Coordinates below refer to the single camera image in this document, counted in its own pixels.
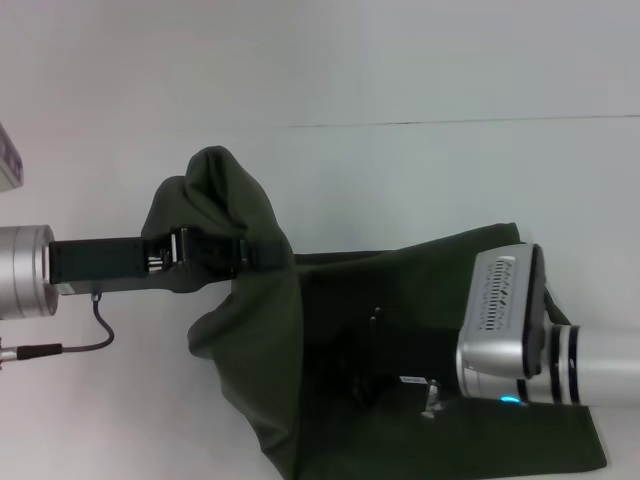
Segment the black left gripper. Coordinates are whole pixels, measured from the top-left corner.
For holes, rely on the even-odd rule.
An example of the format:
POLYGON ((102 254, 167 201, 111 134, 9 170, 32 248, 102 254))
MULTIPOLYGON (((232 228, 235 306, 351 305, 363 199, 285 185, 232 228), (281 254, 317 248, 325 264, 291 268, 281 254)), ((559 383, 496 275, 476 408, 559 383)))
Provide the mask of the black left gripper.
POLYGON ((54 241, 50 283, 62 295, 139 290, 192 293, 240 272, 271 272, 290 263, 282 240, 250 241, 177 228, 152 237, 54 241))

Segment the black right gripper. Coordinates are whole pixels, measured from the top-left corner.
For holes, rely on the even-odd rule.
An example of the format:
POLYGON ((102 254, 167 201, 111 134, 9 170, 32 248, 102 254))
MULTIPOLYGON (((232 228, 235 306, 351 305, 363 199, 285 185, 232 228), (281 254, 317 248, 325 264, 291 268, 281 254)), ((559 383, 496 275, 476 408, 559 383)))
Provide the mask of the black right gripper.
POLYGON ((375 404, 401 384, 434 381, 447 396, 460 393, 456 330, 412 330, 383 320, 383 310, 376 306, 369 320, 349 329, 349 340, 350 393, 360 405, 375 404))

